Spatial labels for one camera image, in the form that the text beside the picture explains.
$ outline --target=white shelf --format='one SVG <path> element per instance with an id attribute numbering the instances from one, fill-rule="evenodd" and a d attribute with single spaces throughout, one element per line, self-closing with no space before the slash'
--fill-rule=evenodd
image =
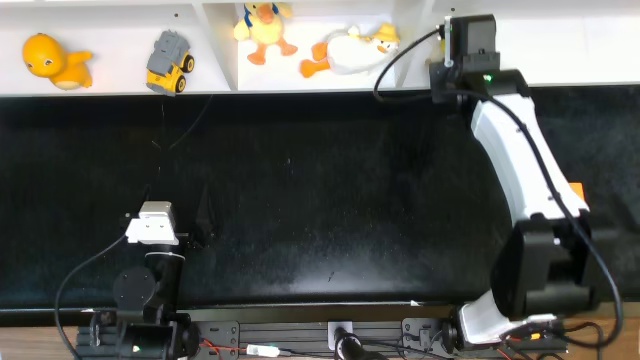
<path id="1" fill-rule="evenodd" d="M 502 67 L 519 69 L 532 86 L 640 83 L 640 49 L 633 46 L 640 36 L 638 0 L 295 0 L 292 7 L 285 39 L 298 52 L 283 57 L 272 46 L 267 63 L 256 66 L 247 60 L 255 44 L 233 38 L 244 15 L 233 0 L 0 0 L 0 82 L 11 84 L 0 88 L 0 96 L 151 94 L 146 62 L 166 29 L 185 36 L 196 59 L 186 94 L 370 90 L 381 69 L 368 76 L 324 71 L 305 79 L 300 62 L 327 34 L 351 25 L 373 33 L 391 22 L 404 48 L 445 15 L 483 13 L 496 15 Z M 91 88 L 64 92 L 27 71 L 22 46 L 38 32 L 69 51 L 94 53 Z M 409 53 L 382 88 L 427 88 L 425 60 L 432 50 L 439 52 L 434 40 Z"/>

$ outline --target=toy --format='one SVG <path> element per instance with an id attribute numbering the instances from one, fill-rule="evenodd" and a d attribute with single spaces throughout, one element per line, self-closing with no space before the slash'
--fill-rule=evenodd
<path id="1" fill-rule="evenodd" d="M 300 72 L 305 78 L 318 71 L 329 70 L 340 75 L 369 73 L 391 60 L 400 45 L 396 28 L 384 23 L 371 37 L 360 35 L 356 26 L 348 31 L 331 33 L 325 42 L 313 46 L 313 62 L 300 63 Z"/>
<path id="2" fill-rule="evenodd" d="M 267 47 L 276 44 L 282 56 L 291 56 L 298 51 L 294 45 L 288 44 L 282 37 L 284 24 L 279 15 L 290 18 L 291 8 L 283 3 L 245 3 L 245 15 L 233 29 L 233 36 L 238 41 L 251 37 L 258 49 L 247 59 L 255 65 L 264 65 Z"/>
<path id="3" fill-rule="evenodd" d="M 159 94 L 176 96 L 187 86 L 184 74 L 195 66 L 189 43 L 176 32 L 163 31 L 153 47 L 147 62 L 147 87 Z"/>
<path id="4" fill-rule="evenodd" d="M 27 39 L 22 48 L 27 69 L 35 76 L 48 78 L 62 90 L 91 86 L 91 75 L 85 64 L 91 57 L 88 51 L 67 53 L 54 38 L 42 33 Z"/>

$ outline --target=white plush duck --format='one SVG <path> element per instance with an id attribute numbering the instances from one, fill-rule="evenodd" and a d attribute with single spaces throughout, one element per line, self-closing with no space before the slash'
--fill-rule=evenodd
<path id="1" fill-rule="evenodd" d="M 327 40 L 313 46 L 313 60 L 304 60 L 300 72 L 305 78 L 322 70 L 340 75 L 370 72 L 391 60 L 400 45 L 396 28 L 388 23 L 371 37 L 360 35 L 358 27 L 331 33 Z"/>

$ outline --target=toy truck wheel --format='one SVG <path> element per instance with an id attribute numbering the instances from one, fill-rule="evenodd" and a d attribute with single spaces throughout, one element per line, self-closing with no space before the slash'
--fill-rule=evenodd
<path id="1" fill-rule="evenodd" d="M 187 87 L 187 79 L 180 75 L 178 82 L 176 82 L 176 94 L 183 92 L 185 87 Z"/>
<path id="2" fill-rule="evenodd" d="M 193 67 L 196 65 L 196 60 L 191 55 L 187 55 L 184 58 L 184 65 L 182 66 L 182 71 L 184 73 L 190 73 L 193 71 Z"/>

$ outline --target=wooden floor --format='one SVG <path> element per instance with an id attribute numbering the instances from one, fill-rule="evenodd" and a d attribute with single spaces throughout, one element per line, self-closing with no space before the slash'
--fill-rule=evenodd
<path id="1" fill-rule="evenodd" d="M 601 325 L 607 332 L 613 325 L 613 320 L 609 319 L 589 319 Z M 576 319 L 568 322 L 577 324 L 585 319 Z M 640 318 L 625 320 L 625 328 L 618 340 L 604 350 L 603 359 L 640 359 L 639 330 Z M 75 337 L 76 328 L 69 327 L 65 331 L 71 338 Z M 595 341 L 595 332 L 585 329 L 572 334 L 573 337 L 583 341 Z M 585 350 L 570 347 L 568 354 L 563 354 L 562 358 L 570 359 L 596 359 L 593 350 Z M 55 328 L 0 328 L 0 360 L 36 360 L 36 359 L 59 359 L 69 360 L 71 355 L 62 344 L 60 335 Z"/>

